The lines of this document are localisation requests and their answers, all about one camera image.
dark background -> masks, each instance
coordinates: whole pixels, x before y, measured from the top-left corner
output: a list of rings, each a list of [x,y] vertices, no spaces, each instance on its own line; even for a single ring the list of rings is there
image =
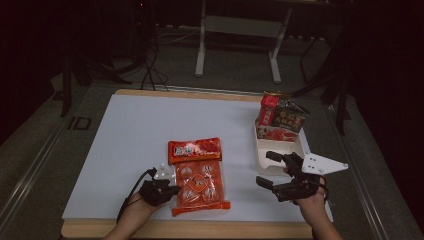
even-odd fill
[[[1,3],[0,143],[54,93],[50,79],[62,72],[66,40],[97,61],[107,62],[113,54],[131,55],[138,51],[128,37],[113,39],[116,35],[130,36],[133,31],[133,15],[128,10],[131,2],[120,1],[121,8],[110,8],[117,2]],[[361,6],[351,19],[351,39],[344,49],[354,70],[349,93],[356,98],[423,230],[424,193],[420,176],[424,170],[421,157],[424,6],[421,1],[362,1]],[[154,7],[160,26],[198,26],[200,1],[157,0]],[[319,15],[308,8],[294,12],[288,33],[319,34],[314,32],[316,24],[322,19],[334,20]],[[321,20],[302,21],[302,18]]]

white table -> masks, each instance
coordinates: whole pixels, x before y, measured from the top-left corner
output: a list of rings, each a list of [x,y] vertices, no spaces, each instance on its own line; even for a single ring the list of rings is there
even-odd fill
[[[157,211],[135,237],[310,238],[297,206],[256,185],[253,122],[260,97],[120,90],[105,112],[63,219],[65,237],[103,237],[123,199],[147,169],[167,163],[170,140],[219,137],[230,210],[172,217]],[[290,178],[274,177],[288,182]],[[327,213],[332,219],[327,205]]]

table leg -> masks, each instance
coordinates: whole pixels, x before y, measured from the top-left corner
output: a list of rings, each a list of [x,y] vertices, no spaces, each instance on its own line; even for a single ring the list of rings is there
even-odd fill
[[[284,17],[284,21],[281,24],[281,28],[278,32],[277,42],[275,44],[274,50],[269,52],[269,61],[271,64],[272,77],[273,77],[274,83],[276,84],[281,83],[280,70],[278,69],[277,55],[278,55],[278,52],[280,51],[281,43],[284,40],[284,35],[286,33],[287,25],[289,23],[292,10],[293,10],[292,8],[287,9],[286,16]]]
[[[202,16],[200,19],[200,45],[197,53],[196,77],[203,76],[203,66],[205,63],[205,17],[206,17],[206,0],[202,0]]]

wooden table edge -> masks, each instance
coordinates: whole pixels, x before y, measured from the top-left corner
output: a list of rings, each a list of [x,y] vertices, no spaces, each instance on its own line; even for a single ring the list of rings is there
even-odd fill
[[[210,100],[227,100],[227,101],[247,101],[258,102],[262,100],[262,96],[243,95],[237,93],[203,93],[203,92],[183,92],[183,91],[149,91],[134,89],[119,89],[116,95],[130,96],[151,96],[151,97],[170,97],[170,98],[192,98],[192,99],[210,99]]]
[[[62,235],[66,238],[102,238],[114,226],[114,220],[65,220]],[[134,238],[304,239],[312,238],[312,230],[302,222],[150,220]]]

snack package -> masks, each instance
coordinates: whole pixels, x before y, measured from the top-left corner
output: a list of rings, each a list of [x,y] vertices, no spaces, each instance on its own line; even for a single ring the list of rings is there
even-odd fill
[[[181,187],[172,216],[203,209],[229,209],[222,179],[219,138],[168,142],[168,163]]]
[[[288,95],[265,94],[256,121],[258,139],[294,142],[309,112]]]

